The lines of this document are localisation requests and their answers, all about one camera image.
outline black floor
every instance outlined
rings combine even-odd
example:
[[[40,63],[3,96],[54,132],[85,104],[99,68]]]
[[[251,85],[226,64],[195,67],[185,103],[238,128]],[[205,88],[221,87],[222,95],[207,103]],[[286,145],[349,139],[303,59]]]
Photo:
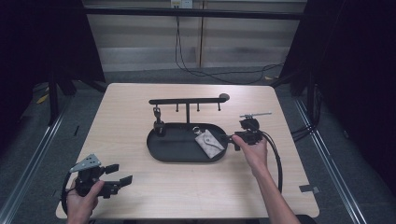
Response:
[[[210,72],[224,69],[211,69]],[[274,77],[279,70],[268,71],[268,77]],[[147,82],[147,83],[200,83],[229,84],[212,77],[193,77],[179,70],[142,71],[132,73],[106,74],[107,82]],[[247,79],[256,77],[222,76],[232,82],[246,83]],[[253,85],[268,84],[264,79]],[[64,111],[62,123],[52,139],[48,151],[39,164],[37,172],[27,189],[21,204],[12,216],[12,223],[64,223],[55,216],[58,200],[52,197],[56,189],[62,187],[64,175],[76,162],[103,94],[83,84],[77,83],[78,92],[73,97],[61,95],[61,108]],[[18,131],[11,139],[7,152],[0,159],[0,206],[17,186],[21,175],[34,155],[42,136],[48,129],[49,102],[37,105],[35,100],[42,94],[37,88],[34,100],[25,111]],[[287,85],[276,88],[276,94],[282,106],[290,130],[304,126],[297,110],[295,99],[290,96]],[[324,105],[318,126],[321,136],[332,154],[340,173],[355,197],[367,223],[393,223],[396,220],[396,200],[389,192],[375,171],[361,157],[353,142],[347,140],[343,128]],[[307,136],[296,143],[310,184],[318,187],[316,199],[320,215],[315,217],[317,223],[354,223],[351,215],[334,185],[322,158],[311,139]],[[96,223],[121,223],[121,220],[98,220]]]

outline tabletop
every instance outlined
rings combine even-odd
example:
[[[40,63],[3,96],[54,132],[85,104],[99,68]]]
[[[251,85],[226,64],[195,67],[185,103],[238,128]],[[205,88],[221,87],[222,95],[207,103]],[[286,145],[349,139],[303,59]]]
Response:
[[[271,112],[257,116],[261,130],[276,143],[282,161],[283,191],[295,214],[317,217],[319,210],[304,167],[292,141],[273,88],[265,86],[130,84],[114,83],[107,88],[77,161],[94,153],[104,166],[117,163],[120,170],[102,175],[119,180],[133,175],[131,185],[110,199],[99,198],[94,218],[255,218],[268,217],[262,196],[242,151],[229,144],[224,156],[211,163],[162,162],[154,159],[147,137],[155,120],[151,99],[213,98],[227,93],[230,100],[220,104],[191,105],[191,122],[212,123],[227,134],[243,131],[243,114]],[[186,122],[185,106],[161,105],[162,120]],[[268,166],[277,183],[276,159],[269,148]],[[66,218],[62,207],[56,210]]]

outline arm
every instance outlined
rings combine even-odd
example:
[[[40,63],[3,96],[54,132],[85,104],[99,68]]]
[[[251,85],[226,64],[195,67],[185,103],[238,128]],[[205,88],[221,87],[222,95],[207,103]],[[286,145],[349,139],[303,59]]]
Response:
[[[244,151],[247,163],[250,165],[251,171],[259,183],[271,223],[300,223],[280,194],[274,179],[268,171],[267,141],[263,139],[258,144],[249,146],[237,135],[233,135],[233,140]]]
[[[67,194],[67,224],[85,224],[90,221],[92,211],[98,204],[97,195],[104,184],[104,181],[99,180],[85,197],[81,197],[73,189],[76,185],[73,181],[73,190]]]

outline black oval tray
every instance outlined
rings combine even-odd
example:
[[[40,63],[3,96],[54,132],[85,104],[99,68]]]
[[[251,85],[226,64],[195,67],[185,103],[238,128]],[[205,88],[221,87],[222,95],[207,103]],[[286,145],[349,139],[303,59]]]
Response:
[[[192,130],[199,127],[201,132],[208,129],[224,147],[218,155],[210,159],[202,148],[195,142],[197,134]],[[213,162],[221,159],[228,143],[221,140],[220,135],[226,134],[219,126],[208,123],[166,123],[166,135],[159,137],[151,130],[148,134],[147,145],[151,156],[158,161],[166,162]]]

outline aluminum rail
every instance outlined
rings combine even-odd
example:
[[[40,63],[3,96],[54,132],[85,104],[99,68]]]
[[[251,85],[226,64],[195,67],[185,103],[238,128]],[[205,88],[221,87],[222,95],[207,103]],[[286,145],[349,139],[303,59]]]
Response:
[[[14,187],[11,194],[8,196],[5,204],[1,208],[0,224],[9,224],[12,222],[12,219],[17,213],[22,199],[25,196],[27,190],[29,189],[41,162],[44,160],[44,157],[47,154],[53,137],[58,132],[58,129],[61,126],[62,120],[64,118],[64,113],[67,107],[69,107],[71,100],[72,97],[68,97],[66,99],[63,111],[52,123],[52,125],[47,128],[43,138],[41,139],[38,147],[35,150],[35,154],[33,155],[32,159],[30,159],[30,162],[26,166],[20,180],[18,181],[17,185]]]
[[[295,104],[300,112],[301,117],[304,120],[305,125],[308,127],[311,125],[311,121],[306,114],[306,108],[304,103],[301,100],[296,100]],[[353,196],[352,192],[350,191],[347,183],[345,182],[344,178],[341,176],[340,171],[338,170],[337,165],[335,164],[334,160],[332,159],[332,154],[329,152],[329,149],[324,144],[322,137],[319,134],[319,131],[315,129],[311,133],[312,140],[317,147],[318,154],[323,160],[323,163],[334,183],[340,197],[348,211],[353,223],[355,224],[367,224],[364,215],[359,207],[358,202],[356,201],[355,197]]]

